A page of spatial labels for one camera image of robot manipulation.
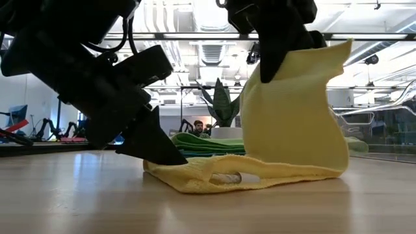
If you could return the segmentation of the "white plant pot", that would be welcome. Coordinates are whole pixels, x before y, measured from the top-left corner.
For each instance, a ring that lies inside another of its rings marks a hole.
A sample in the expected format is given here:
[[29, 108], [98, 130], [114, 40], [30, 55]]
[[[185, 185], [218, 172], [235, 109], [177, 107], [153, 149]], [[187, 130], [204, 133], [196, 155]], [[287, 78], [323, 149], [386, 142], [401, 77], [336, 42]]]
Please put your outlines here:
[[238, 139], [242, 138], [243, 131], [240, 127], [215, 127], [211, 129], [213, 139]]

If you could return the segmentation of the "blue microfiber towel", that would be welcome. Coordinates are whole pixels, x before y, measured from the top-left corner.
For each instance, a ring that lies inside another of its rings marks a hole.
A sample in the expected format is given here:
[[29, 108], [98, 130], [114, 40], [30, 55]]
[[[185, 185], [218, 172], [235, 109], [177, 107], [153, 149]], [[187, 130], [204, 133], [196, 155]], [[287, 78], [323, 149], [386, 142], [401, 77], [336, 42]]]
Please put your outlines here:
[[245, 155], [246, 152], [243, 150], [237, 151], [186, 151], [180, 149], [179, 152], [185, 158], [191, 157], [214, 157], [214, 156], [222, 156], [222, 155]]

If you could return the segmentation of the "yellow microfiber towel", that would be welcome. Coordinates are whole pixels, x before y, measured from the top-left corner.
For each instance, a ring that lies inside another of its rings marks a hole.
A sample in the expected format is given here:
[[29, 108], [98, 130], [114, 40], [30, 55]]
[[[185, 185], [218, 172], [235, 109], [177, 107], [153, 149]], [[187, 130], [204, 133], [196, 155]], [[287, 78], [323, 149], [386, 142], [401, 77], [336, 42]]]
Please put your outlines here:
[[144, 161], [145, 172], [179, 192], [214, 194], [339, 177], [348, 144], [330, 112], [326, 85], [343, 72], [352, 43], [287, 53], [269, 83], [259, 68], [240, 96], [244, 155], [192, 157], [163, 166]]

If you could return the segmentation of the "lime microfiber towel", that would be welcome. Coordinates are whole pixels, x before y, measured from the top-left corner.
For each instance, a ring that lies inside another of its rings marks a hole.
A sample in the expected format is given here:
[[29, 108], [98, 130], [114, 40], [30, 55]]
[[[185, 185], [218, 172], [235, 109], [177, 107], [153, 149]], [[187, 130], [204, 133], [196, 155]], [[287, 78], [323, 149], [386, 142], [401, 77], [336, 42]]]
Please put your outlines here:
[[344, 138], [350, 153], [368, 153], [369, 146], [366, 142], [352, 136]]

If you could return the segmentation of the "black background table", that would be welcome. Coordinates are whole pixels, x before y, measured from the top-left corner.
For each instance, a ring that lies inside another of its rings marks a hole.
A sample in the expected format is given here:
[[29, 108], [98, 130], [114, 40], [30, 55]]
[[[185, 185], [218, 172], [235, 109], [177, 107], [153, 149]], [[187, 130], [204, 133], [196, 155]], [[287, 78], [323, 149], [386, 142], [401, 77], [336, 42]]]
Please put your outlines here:
[[0, 144], [0, 158], [24, 155], [38, 155], [45, 153], [61, 153], [71, 151], [94, 150], [95, 147], [87, 143], [35, 142], [32, 146], [19, 144]]

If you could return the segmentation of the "blue and red machine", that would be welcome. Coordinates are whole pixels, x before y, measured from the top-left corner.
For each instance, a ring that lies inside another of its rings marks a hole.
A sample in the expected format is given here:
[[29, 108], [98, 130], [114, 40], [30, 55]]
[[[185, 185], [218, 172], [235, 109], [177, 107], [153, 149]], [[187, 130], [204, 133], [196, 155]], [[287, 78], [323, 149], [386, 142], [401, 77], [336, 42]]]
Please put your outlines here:
[[6, 125], [0, 128], [0, 144], [14, 142], [23, 146], [32, 146], [30, 140], [22, 129], [29, 124], [26, 120], [28, 105], [10, 107], [7, 112], [0, 112], [6, 116]]

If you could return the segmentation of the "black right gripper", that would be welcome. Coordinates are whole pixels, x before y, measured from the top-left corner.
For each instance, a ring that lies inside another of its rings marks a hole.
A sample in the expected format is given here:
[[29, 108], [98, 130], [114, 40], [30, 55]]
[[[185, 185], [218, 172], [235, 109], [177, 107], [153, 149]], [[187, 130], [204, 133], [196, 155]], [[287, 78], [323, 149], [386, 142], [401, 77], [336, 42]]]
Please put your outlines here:
[[288, 52], [327, 47], [321, 32], [306, 31], [317, 16], [314, 0], [263, 0], [259, 6], [265, 18], [259, 23], [262, 83], [271, 82]]

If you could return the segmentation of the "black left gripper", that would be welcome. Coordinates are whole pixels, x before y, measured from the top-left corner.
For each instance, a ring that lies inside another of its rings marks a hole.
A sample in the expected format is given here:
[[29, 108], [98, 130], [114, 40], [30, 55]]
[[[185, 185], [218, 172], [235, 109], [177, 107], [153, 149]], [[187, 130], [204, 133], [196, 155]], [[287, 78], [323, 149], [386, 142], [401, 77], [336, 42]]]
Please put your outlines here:
[[113, 66], [108, 55], [95, 57], [81, 43], [45, 30], [24, 29], [3, 57], [3, 75], [30, 72], [59, 99], [85, 114], [86, 138], [105, 147], [122, 133], [116, 153], [159, 165], [187, 164], [186, 158], [160, 127], [159, 108], [150, 110], [150, 95], [131, 73]]

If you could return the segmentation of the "person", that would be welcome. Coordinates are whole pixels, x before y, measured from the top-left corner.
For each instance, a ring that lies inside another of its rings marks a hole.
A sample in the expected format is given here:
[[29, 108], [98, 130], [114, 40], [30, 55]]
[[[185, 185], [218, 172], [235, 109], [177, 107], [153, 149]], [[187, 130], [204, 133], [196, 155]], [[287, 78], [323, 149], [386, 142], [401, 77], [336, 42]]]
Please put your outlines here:
[[211, 128], [211, 124], [204, 125], [202, 121], [196, 120], [194, 122], [194, 130], [192, 134], [200, 138], [210, 138]]

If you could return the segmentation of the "black aluminium rig frame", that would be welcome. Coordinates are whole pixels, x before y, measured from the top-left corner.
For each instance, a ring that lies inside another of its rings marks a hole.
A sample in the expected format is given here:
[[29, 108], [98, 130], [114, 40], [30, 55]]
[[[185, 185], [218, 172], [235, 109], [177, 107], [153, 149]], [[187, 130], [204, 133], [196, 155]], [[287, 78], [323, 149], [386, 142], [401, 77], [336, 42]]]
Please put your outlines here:
[[[416, 41], [416, 33], [322, 33], [325, 40], [341, 41], [354, 39], [356, 41]], [[236, 32], [134, 32], [134, 40], [240, 40], [254, 41], [259, 38], [257, 33], [239, 34]]]

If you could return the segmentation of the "green microfiber towel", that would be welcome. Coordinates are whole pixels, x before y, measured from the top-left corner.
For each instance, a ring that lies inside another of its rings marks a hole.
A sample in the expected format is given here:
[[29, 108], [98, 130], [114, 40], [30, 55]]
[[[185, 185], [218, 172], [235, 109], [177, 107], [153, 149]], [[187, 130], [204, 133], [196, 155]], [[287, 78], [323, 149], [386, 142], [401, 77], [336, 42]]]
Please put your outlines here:
[[241, 138], [216, 139], [200, 138], [190, 133], [177, 133], [171, 137], [173, 144], [183, 151], [200, 153], [240, 153], [245, 152], [244, 142]]

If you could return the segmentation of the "green snake plant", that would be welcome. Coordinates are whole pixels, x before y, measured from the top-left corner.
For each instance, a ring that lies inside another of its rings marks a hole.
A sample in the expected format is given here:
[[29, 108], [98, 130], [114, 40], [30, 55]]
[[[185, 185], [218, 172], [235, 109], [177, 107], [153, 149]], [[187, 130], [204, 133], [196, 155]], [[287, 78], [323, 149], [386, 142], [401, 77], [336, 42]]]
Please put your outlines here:
[[197, 85], [201, 90], [202, 100], [207, 105], [209, 114], [216, 120], [216, 126], [230, 127], [240, 112], [240, 96], [232, 100], [228, 88], [222, 84], [219, 78], [213, 87], [213, 96], [206, 91], [204, 86], [199, 83]]

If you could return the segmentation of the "clear plastic bin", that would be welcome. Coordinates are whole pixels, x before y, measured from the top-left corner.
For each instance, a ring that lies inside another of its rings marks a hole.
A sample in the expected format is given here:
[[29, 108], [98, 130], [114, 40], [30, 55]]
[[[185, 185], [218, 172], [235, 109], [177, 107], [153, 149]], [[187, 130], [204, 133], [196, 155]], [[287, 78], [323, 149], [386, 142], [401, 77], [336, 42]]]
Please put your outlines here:
[[403, 87], [392, 102], [366, 107], [332, 107], [345, 137], [369, 146], [353, 157], [416, 164], [416, 81]]

